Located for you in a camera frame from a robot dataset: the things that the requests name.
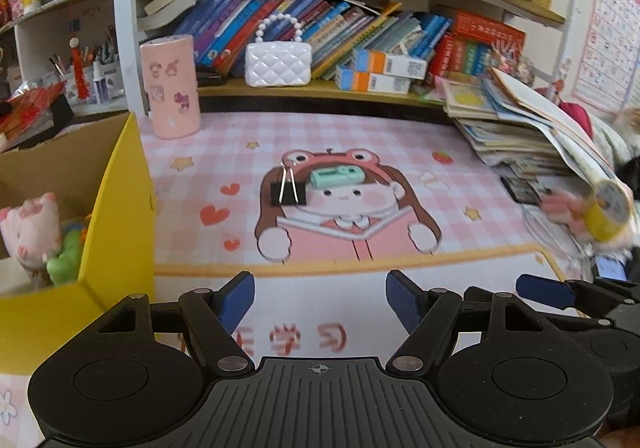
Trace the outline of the green frog figure blue cap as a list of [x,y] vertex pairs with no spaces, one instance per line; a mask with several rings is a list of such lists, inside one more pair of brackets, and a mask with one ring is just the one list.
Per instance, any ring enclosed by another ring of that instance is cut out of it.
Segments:
[[47,273],[55,287],[74,283],[79,276],[82,253],[87,236],[85,228],[70,228],[63,237],[57,257],[47,261]]

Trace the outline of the cream foam cube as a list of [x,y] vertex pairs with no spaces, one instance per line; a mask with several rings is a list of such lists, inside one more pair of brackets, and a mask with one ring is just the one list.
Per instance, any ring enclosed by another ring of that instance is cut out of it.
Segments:
[[13,257],[0,260],[0,295],[14,297],[38,289],[38,277]]

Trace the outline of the yellow cardboard box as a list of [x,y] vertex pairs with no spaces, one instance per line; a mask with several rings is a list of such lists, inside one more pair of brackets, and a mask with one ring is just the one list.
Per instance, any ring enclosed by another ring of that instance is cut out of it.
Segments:
[[1,371],[27,376],[154,291],[155,195],[132,113],[1,156]]

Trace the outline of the yellow tape roll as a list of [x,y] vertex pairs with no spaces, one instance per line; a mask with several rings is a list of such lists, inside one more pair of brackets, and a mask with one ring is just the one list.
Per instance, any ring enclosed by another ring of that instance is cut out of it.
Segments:
[[586,199],[582,219],[594,240],[608,242],[627,227],[631,210],[632,200],[623,184],[602,181]]

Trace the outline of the pink plush pig toy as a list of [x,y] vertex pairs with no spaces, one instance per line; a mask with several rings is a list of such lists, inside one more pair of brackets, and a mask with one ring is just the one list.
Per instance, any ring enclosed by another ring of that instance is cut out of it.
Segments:
[[1,236],[6,252],[28,271],[44,271],[62,249],[60,211],[55,194],[26,199],[1,209]]

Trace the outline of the orange blue medicine box lower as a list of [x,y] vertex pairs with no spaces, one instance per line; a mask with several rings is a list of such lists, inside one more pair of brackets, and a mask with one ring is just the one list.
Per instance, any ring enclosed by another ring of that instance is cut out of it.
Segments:
[[335,83],[342,91],[406,95],[411,80],[401,77],[357,71],[345,66],[335,69]]

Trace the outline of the pink sticker cylinder box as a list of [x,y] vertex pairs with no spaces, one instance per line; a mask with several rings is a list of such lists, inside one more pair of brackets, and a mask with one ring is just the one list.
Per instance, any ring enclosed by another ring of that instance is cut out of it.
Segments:
[[154,134],[177,139],[198,132],[201,110],[191,34],[145,42],[140,55]]

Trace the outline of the black binder clip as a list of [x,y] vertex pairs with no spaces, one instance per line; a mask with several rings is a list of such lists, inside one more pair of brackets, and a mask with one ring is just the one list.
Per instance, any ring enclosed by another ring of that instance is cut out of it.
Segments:
[[300,207],[307,204],[306,184],[295,179],[294,170],[282,167],[277,179],[270,183],[270,205],[273,207]]

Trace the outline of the mint green correction tape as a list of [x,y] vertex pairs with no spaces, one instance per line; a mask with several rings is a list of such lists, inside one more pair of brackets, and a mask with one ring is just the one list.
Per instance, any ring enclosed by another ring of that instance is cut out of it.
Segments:
[[309,174],[309,183],[314,189],[329,189],[335,187],[361,184],[366,179],[363,170],[356,165],[338,165],[314,169]]

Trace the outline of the white cubby shelf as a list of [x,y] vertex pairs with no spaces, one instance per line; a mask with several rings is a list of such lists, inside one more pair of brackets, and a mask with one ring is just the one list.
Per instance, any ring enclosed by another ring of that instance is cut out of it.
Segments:
[[[70,40],[79,40],[84,77],[93,88],[92,63],[101,60],[105,101],[81,101],[73,75]],[[113,0],[52,0],[1,27],[1,93],[62,82],[74,114],[90,118],[127,109],[119,70]]]

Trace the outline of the black yamaha keyboard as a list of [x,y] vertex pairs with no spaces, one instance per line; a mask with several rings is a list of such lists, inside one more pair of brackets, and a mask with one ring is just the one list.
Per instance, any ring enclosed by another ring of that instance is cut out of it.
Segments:
[[65,84],[38,86],[1,102],[1,151],[29,148],[60,133],[74,119]]

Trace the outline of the wooden bookshelf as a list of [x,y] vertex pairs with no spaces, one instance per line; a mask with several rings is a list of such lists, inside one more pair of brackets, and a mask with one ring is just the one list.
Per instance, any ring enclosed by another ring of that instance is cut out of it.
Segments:
[[132,112],[145,115],[168,96],[180,66],[198,69],[198,96],[253,95],[247,46],[303,41],[311,49],[307,77],[265,88],[267,97],[336,98],[338,71],[358,48],[416,54],[435,63],[452,40],[523,46],[506,23],[520,16],[549,27],[565,19],[549,0],[114,0],[122,81]]

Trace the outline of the stack of magazines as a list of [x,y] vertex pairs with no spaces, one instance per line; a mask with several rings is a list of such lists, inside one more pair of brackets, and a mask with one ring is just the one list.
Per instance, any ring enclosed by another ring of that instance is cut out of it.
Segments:
[[505,72],[479,83],[439,81],[445,112],[488,167],[522,179],[575,175],[590,185],[614,179],[613,164],[566,112]]

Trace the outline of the blue notebook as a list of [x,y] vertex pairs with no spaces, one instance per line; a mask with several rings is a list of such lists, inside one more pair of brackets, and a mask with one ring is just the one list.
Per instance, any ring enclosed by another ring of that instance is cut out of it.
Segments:
[[617,281],[627,280],[625,264],[620,260],[605,255],[596,255],[593,260],[593,268],[597,277]]

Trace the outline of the orange blue medicine box upper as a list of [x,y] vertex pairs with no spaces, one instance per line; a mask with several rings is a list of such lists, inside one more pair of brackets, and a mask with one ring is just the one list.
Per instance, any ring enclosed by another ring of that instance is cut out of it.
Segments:
[[410,80],[424,80],[427,71],[427,62],[422,58],[366,49],[352,51],[352,66],[359,72]]

